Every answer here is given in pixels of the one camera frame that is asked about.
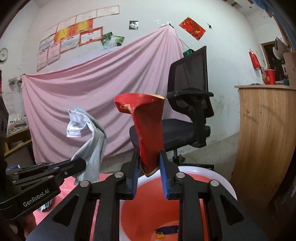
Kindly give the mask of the grey face mask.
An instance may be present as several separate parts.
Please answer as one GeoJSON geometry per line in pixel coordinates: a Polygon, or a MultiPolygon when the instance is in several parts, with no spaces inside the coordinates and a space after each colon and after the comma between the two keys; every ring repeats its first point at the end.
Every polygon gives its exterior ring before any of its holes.
{"type": "Polygon", "coordinates": [[[107,144],[107,135],[104,128],[88,112],[76,106],[69,110],[68,138],[82,138],[91,135],[91,138],[74,154],[72,159],[82,158],[86,162],[84,171],[75,175],[75,185],[81,181],[97,183],[99,181],[100,166],[107,144]]]}

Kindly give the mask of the red paper packet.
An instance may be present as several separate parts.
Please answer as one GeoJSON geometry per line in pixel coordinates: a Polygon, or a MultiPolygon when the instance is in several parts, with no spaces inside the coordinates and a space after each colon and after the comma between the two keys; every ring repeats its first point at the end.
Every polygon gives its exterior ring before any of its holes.
{"type": "Polygon", "coordinates": [[[145,176],[159,168],[159,153],[164,149],[162,115],[165,97],[157,94],[124,93],[114,98],[121,113],[130,114],[138,137],[141,168],[145,176]]]}

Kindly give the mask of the white red trash basin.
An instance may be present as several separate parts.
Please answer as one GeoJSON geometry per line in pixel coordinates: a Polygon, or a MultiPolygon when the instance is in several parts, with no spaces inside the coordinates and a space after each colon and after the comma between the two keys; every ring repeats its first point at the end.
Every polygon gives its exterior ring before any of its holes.
{"type": "Polygon", "coordinates": [[[141,176],[135,198],[120,202],[120,240],[177,240],[176,233],[159,237],[157,228],[179,224],[179,202],[167,200],[160,171],[141,176]]]}

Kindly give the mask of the pink checked tablecloth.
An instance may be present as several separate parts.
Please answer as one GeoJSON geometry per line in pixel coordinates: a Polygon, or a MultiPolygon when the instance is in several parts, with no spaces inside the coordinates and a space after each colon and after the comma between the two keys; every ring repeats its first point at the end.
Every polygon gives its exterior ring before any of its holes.
{"type": "MultiPolygon", "coordinates": [[[[38,211],[38,210],[34,211],[33,214],[34,214],[37,225],[39,225],[43,221],[43,219],[45,219],[46,216],[49,215],[49,213],[76,187],[74,185],[74,181],[75,181],[74,177],[66,178],[66,180],[60,187],[60,190],[61,190],[60,194],[57,195],[53,199],[53,201],[51,201],[51,205],[45,211],[38,211]]],[[[87,240],[93,240],[98,207],[99,207],[99,200],[96,201],[94,216],[93,216],[92,225],[91,225],[90,238],[88,238],[87,240]]]]}

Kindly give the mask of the wooden counter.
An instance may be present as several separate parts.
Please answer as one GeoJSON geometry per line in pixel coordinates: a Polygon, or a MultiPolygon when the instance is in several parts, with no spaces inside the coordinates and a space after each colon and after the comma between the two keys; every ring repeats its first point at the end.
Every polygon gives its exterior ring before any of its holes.
{"type": "Polygon", "coordinates": [[[240,130],[231,184],[237,196],[256,208],[269,208],[295,150],[295,88],[276,85],[236,87],[240,130]]]}

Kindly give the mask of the pink hanging bedsheet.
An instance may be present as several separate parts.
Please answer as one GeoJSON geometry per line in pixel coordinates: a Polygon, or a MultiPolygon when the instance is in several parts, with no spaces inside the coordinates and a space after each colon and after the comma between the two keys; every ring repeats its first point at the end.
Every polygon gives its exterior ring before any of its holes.
{"type": "Polygon", "coordinates": [[[132,149],[129,115],[120,113],[114,97],[123,93],[165,96],[170,65],[183,57],[183,45],[171,26],[80,65],[25,75],[22,93],[37,163],[70,159],[86,138],[68,138],[68,111],[76,106],[91,114],[107,135],[105,156],[132,149]]]}

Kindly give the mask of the black office chair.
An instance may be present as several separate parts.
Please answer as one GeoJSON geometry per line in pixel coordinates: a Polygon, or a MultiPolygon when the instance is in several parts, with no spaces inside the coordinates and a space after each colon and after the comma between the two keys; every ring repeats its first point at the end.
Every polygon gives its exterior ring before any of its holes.
{"type": "Polygon", "coordinates": [[[165,118],[162,120],[164,149],[172,151],[172,161],[183,165],[185,157],[178,154],[178,149],[187,145],[203,148],[211,134],[206,119],[214,116],[209,91],[207,47],[175,61],[169,70],[166,98],[171,109],[187,116],[181,118],[165,118]]]}

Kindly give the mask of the red cup on counter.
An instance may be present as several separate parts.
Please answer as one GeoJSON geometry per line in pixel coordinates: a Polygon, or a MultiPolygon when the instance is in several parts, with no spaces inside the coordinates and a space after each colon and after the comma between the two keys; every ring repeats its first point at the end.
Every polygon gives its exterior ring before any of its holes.
{"type": "Polygon", "coordinates": [[[264,71],[264,84],[266,85],[275,85],[275,71],[272,69],[268,69],[264,71]]]}

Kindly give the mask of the red hanging envelope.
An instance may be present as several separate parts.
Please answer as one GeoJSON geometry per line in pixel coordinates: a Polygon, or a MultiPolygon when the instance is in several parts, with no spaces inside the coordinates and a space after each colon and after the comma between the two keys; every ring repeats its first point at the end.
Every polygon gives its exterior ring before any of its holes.
{"type": "Polygon", "coordinates": [[[249,56],[250,56],[250,59],[251,59],[254,69],[261,69],[261,65],[259,63],[259,60],[258,60],[256,54],[252,50],[249,51],[249,56]]]}

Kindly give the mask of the red fu poster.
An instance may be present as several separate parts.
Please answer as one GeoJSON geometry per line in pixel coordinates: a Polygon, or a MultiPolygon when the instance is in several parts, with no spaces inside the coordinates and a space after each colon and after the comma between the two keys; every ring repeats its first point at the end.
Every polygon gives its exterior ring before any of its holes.
{"type": "Polygon", "coordinates": [[[188,32],[196,40],[200,40],[201,37],[205,34],[206,30],[201,27],[198,23],[192,20],[190,17],[187,17],[183,20],[179,26],[188,32]]]}

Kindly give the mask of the wooden wall shelf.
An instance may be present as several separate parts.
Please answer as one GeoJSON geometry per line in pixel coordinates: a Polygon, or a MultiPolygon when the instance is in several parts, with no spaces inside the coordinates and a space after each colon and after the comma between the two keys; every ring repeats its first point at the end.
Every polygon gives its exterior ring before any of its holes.
{"type": "Polygon", "coordinates": [[[4,142],[4,157],[7,158],[16,151],[32,143],[30,128],[22,128],[14,133],[10,133],[4,142]]]}

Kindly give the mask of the round wall clock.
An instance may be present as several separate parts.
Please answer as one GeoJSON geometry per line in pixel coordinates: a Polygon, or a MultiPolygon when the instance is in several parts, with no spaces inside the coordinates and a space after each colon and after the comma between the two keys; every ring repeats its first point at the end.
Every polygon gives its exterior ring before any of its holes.
{"type": "Polygon", "coordinates": [[[8,57],[8,49],[7,48],[2,48],[0,50],[0,62],[4,62],[6,61],[7,57],[8,57]]]}

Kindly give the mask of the green photos on wall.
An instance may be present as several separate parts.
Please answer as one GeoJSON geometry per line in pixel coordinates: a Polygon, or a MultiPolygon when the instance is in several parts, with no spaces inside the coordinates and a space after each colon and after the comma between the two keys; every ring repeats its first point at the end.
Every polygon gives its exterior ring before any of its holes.
{"type": "Polygon", "coordinates": [[[124,36],[115,36],[112,32],[103,35],[101,43],[105,49],[111,49],[123,45],[125,40],[124,36]]]}

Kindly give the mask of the wall certificates cluster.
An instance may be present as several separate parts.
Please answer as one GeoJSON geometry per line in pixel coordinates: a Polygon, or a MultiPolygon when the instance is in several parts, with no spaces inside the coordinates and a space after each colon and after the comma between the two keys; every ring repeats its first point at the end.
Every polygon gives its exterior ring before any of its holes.
{"type": "Polygon", "coordinates": [[[105,33],[99,24],[100,19],[118,14],[118,5],[93,9],[45,30],[39,43],[37,71],[59,60],[64,52],[93,42],[101,42],[105,33]]]}

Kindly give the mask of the small wall photo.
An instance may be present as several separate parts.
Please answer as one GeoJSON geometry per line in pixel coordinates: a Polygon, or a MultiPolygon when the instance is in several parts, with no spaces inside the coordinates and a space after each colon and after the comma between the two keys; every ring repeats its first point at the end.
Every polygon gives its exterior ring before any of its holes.
{"type": "Polygon", "coordinates": [[[139,22],[138,21],[130,21],[129,22],[129,30],[138,30],[139,22]]]}

